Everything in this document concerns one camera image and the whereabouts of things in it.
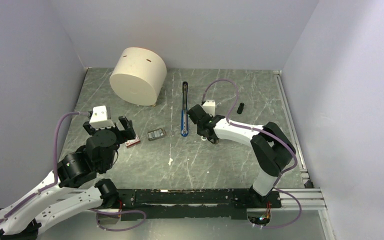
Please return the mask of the staple box tray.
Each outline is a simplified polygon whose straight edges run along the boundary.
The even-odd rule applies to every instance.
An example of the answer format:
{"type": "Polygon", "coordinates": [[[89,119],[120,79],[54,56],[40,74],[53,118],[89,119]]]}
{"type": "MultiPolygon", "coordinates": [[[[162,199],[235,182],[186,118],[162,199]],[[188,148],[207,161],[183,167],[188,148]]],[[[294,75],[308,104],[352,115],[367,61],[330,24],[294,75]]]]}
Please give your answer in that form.
{"type": "Polygon", "coordinates": [[[147,138],[149,141],[155,141],[164,138],[166,135],[166,131],[163,128],[157,128],[149,131],[147,133],[147,138]]]}

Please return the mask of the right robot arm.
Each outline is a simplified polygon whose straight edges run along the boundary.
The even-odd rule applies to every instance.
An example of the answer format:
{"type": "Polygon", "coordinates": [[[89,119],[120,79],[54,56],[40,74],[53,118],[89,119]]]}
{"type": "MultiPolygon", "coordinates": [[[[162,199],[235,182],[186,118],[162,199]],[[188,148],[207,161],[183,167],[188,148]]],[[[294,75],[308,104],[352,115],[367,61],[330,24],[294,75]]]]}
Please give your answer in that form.
{"type": "Polygon", "coordinates": [[[250,125],[225,116],[212,116],[203,106],[197,104],[187,111],[190,120],[197,127],[197,134],[212,144],[227,140],[252,148],[260,171],[251,188],[250,202],[262,207],[269,200],[284,174],[287,165],[296,158],[296,150],[280,127],[274,122],[265,125],[250,125]]]}

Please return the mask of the blue stapler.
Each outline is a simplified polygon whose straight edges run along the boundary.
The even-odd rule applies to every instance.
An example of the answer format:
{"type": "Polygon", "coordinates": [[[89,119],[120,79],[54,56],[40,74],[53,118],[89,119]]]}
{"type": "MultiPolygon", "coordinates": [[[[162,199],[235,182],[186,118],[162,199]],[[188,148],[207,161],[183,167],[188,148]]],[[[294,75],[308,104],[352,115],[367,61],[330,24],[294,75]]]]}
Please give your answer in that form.
{"type": "Polygon", "coordinates": [[[189,134],[189,119],[188,119],[188,82],[182,83],[182,110],[181,110],[181,126],[180,134],[182,137],[187,137],[189,134]]]}

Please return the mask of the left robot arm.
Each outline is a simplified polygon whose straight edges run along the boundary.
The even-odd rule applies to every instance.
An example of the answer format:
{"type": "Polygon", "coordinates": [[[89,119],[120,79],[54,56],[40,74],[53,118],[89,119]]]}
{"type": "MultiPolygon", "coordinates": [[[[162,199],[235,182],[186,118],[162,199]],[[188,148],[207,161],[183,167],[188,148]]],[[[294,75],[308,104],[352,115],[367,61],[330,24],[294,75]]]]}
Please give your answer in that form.
{"type": "Polygon", "coordinates": [[[122,129],[109,116],[88,115],[85,145],[54,163],[52,171],[37,186],[8,207],[0,208],[0,240],[35,240],[54,225],[83,211],[112,208],[119,192],[108,178],[67,197],[83,184],[114,165],[121,144],[136,133],[131,120],[119,117],[122,129]]]}

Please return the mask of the red white staple box sleeve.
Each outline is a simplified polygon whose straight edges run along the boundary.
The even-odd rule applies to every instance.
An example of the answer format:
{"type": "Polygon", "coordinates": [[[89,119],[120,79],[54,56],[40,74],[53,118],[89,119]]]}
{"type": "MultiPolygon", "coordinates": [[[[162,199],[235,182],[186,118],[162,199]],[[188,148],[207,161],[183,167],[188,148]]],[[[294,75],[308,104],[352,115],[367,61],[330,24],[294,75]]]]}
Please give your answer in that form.
{"type": "Polygon", "coordinates": [[[141,142],[141,140],[140,140],[139,136],[136,135],[134,139],[127,140],[125,142],[125,146],[126,146],[126,148],[130,148],[130,147],[133,147],[133,146],[139,144],[140,142],[141,142]]]}

